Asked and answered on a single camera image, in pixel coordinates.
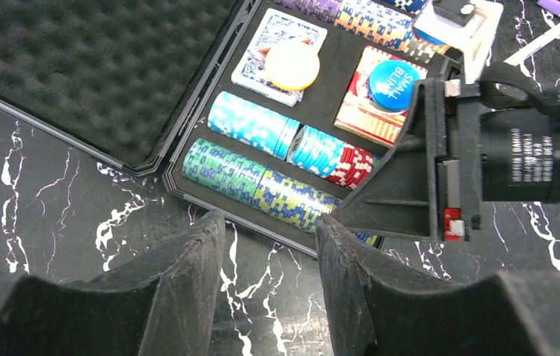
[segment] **playing card deck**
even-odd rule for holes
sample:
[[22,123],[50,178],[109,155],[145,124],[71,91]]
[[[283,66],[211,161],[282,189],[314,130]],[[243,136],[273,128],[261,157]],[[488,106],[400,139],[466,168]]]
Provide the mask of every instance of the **playing card deck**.
[[231,82],[292,107],[301,101],[303,90],[287,91],[273,85],[264,70],[266,54],[274,44],[287,39],[301,40],[319,52],[326,35],[327,30],[322,27],[268,9],[231,74]]

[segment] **poker chip case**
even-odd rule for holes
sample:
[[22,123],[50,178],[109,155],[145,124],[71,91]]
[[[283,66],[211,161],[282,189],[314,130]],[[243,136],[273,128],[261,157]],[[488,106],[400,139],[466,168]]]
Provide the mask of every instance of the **poker chip case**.
[[[213,150],[238,165],[246,161],[256,182],[292,179],[294,185],[318,191],[332,208],[350,191],[211,130],[208,115],[214,101],[230,93],[294,120],[295,131],[307,125],[383,156],[382,145],[334,126],[365,47],[420,65],[429,76],[449,73],[455,64],[440,55],[419,62],[335,27],[325,11],[307,16],[307,11],[287,8],[309,0],[277,2],[285,6],[268,0],[0,0],[0,109],[133,175],[165,166],[163,179],[171,193],[203,208],[221,209],[229,220],[315,257],[314,237],[304,228],[246,204],[253,199],[246,194],[221,194],[208,188],[216,182],[189,179],[186,155],[191,149],[198,150],[197,156]],[[324,2],[337,10],[344,3],[310,3]],[[293,107],[230,79],[267,9],[327,30],[319,76]],[[206,159],[195,163],[220,165]],[[314,220],[302,225],[312,230]]]
[[[286,12],[327,29],[327,37],[319,52],[321,67],[319,76],[314,84],[305,90],[303,100],[294,107],[289,107],[252,90],[235,85],[230,78],[237,63],[245,53],[258,24],[269,8]],[[182,167],[185,164],[186,154],[198,139],[203,139],[258,162],[269,170],[285,174],[342,200],[349,194],[349,190],[295,165],[291,165],[260,149],[245,145],[236,139],[211,130],[208,128],[208,116],[210,115],[212,104],[217,98],[224,96],[226,92],[287,116],[298,121],[301,125],[316,128],[373,154],[382,156],[387,151],[385,147],[350,132],[343,131],[333,125],[335,114],[339,109],[340,103],[343,101],[347,86],[352,80],[364,48],[374,44],[366,39],[335,28],[333,24],[317,22],[308,16],[304,16],[302,13],[291,11],[271,1],[261,1],[255,4],[250,14],[243,24],[243,29],[240,30],[240,37],[230,48],[220,69],[217,71],[214,81],[199,99],[199,109],[182,123],[182,135],[178,140],[175,152],[170,158],[164,173],[164,179],[168,189],[173,193],[179,194],[204,208],[219,208],[226,213],[229,220],[314,257],[316,248],[312,234],[281,220],[269,217],[268,214],[264,214],[256,208],[247,206],[242,202],[238,202],[233,198],[219,194],[210,188],[187,179],[182,174]],[[399,53],[393,50],[387,50],[382,46],[374,46],[400,56]],[[422,65],[428,70],[430,76],[438,76],[441,73],[449,72],[454,63],[443,56],[434,56],[428,64]]]

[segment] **blue small blind button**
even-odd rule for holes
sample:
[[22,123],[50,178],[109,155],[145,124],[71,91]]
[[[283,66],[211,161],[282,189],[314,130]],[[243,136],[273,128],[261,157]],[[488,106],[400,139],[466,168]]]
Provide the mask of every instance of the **blue small blind button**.
[[369,75],[369,95],[387,111],[404,111],[411,105],[413,83],[419,79],[420,74],[409,63],[385,61]]

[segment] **red poker chip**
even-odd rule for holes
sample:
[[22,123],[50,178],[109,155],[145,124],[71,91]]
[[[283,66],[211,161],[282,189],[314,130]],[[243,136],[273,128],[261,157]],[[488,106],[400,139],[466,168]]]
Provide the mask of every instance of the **red poker chip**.
[[332,173],[330,173],[330,175],[326,177],[327,181],[336,183],[345,174],[346,169],[343,166],[349,161],[349,156],[350,154],[352,154],[352,149],[350,148],[350,146],[351,145],[349,143],[345,143],[345,145],[343,145],[343,154],[341,155],[339,164],[332,171]]
[[354,179],[352,179],[352,181],[348,184],[348,188],[353,190],[356,188],[356,185],[358,183],[358,181],[360,180],[360,178],[364,175],[365,173],[365,153],[361,153],[363,159],[356,165],[356,172],[354,174]]
[[369,175],[369,173],[372,171],[373,164],[374,164],[374,156],[371,153],[365,151],[365,160],[363,161],[363,167],[362,167],[363,173],[354,182],[353,189],[356,189],[356,187],[358,187],[358,185],[365,179],[365,177]]
[[343,164],[341,165],[341,168],[337,173],[338,179],[336,180],[335,184],[342,187],[345,185],[345,180],[347,179],[349,172],[352,170],[352,160],[354,159],[354,155],[354,146],[346,143],[345,147],[343,148]]
[[347,156],[347,160],[346,160],[346,170],[343,172],[342,177],[338,180],[337,184],[340,185],[341,187],[345,187],[347,184],[347,179],[350,177],[350,175],[352,174],[352,171],[354,170],[354,161],[357,159],[356,157],[356,150],[355,147],[352,145],[349,145],[348,147],[349,149],[349,154]]
[[356,181],[356,179],[360,176],[360,165],[363,161],[363,152],[361,149],[354,147],[355,149],[355,160],[352,162],[352,169],[349,172],[347,178],[345,179],[344,187],[348,188]]

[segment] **marble surface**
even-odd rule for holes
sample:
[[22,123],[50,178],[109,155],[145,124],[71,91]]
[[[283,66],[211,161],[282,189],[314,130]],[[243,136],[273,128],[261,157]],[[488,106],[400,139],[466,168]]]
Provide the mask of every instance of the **marble surface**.
[[[534,1],[506,1],[491,62],[558,23]],[[560,39],[520,68],[560,90]],[[58,283],[133,259],[202,211],[0,112],[0,271]],[[471,243],[385,241],[384,252],[436,277],[473,283],[497,270],[560,271],[560,204],[486,203]],[[212,355],[331,355],[317,263],[228,224]]]

